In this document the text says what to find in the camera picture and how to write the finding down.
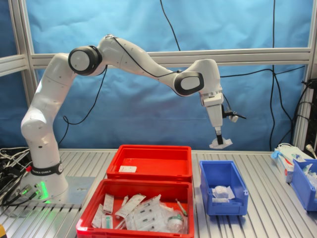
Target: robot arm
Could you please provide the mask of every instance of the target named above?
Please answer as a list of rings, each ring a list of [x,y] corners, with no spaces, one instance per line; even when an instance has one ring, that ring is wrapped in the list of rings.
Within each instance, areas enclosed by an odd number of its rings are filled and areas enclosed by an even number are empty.
[[[219,70],[214,60],[197,60],[184,72],[173,72],[157,64],[140,47],[113,35],[104,37],[97,48],[75,48],[68,59],[70,68],[80,75],[100,74],[105,65],[111,64],[124,71],[162,82],[179,96],[199,92],[202,106],[206,107],[217,135],[217,140],[210,147],[222,149],[232,144],[231,140],[224,140],[221,136],[223,94]]]
[[[97,47],[79,47],[70,54],[53,57],[21,123],[22,135],[29,145],[33,165],[31,174],[23,178],[20,186],[31,185],[40,191],[33,200],[43,201],[48,196],[54,198],[66,191],[68,183],[53,133],[53,121],[76,75],[99,75],[106,65],[153,78],[180,96],[199,92],[201,103],[206,107],[217,135],[210,147],[222,149],[231,144],[230,139],[225,140],[221,136],[225,112],[220,75],[214,60],[197,60],[184,72],[173,72],[158,65],[140,47],[107,35]]]

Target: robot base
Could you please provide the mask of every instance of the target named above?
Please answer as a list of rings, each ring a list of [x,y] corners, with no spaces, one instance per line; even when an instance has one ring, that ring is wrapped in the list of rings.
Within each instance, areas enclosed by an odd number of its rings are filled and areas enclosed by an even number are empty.
[[[38,207],[44,207],[50,204],[55,205],[55,207],[81,208],[87,199],[88,192],[95,181],[95,177],[66,176],[65,178],[68,182],[68,188],[62,194],[52,197],[45,202],[31,200],[30,202],[26,202],[21,206],[36,205]]]

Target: red storage box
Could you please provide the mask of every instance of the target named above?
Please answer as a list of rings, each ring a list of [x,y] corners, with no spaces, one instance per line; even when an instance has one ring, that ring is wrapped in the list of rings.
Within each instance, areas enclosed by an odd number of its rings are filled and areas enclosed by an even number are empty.
[[[93,228],[91,222],[99,204],[103,204],[106,193],[114,196],[113,213],[119,210],[123,198],[126,195],[132,197],[140,193],[146,196],[145,201],[161,194],[161,202],[164,202],[169,207],[173,207],[175,210],[179,210],[175,201],[177,198],[188,213],[188,234]],[[116,227],[120,221],[121,219],[117,220],[113,215],[113,227]],[[79,238],[193,238],[194,213],[192,184],[178,181],[104,179],[100,182],[87,208],[79,219],[76,229]]]
[[[119,172],[136,166],[135,173]],[[192,181],[192,156],[188,146],[121,145],[107,169],[109,179]]]

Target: metal workbench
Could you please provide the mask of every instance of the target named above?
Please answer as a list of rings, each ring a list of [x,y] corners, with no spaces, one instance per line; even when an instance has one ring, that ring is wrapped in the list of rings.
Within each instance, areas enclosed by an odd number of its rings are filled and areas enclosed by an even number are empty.
[[[64,172],[69,176],[96,177],[82,209],[18,206],[1,211],[9,238],[76,237],[75,225],[87,206],[116,150],[60,151]],[[268,152],[193,151],[195,237],[317,237],[317,213],[307,213],[292,187],[281,177]],[[200,191],[199,160],[233,160],[249,190],[246,216],[206,216]]]

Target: blue storage box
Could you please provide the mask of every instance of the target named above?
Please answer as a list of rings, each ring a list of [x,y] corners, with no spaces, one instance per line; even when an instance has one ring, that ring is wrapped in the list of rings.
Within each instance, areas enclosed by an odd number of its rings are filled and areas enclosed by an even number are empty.
[[[294,172],[292,187],[294,188],[298,199],[306,211],[317,211],[317,199],[315,199],[316,189],[311,185],[303,172],[303,168],[313,164],[310,168],[312,172],[317,172],[317,160],[306,160],[306,162],[294,162]]]
[[[200,189],[208,215],[246,215],[249,193],[233,161],[200,161]],[[212,202],[212,188],[230,186],[235,198],[229,202]]]

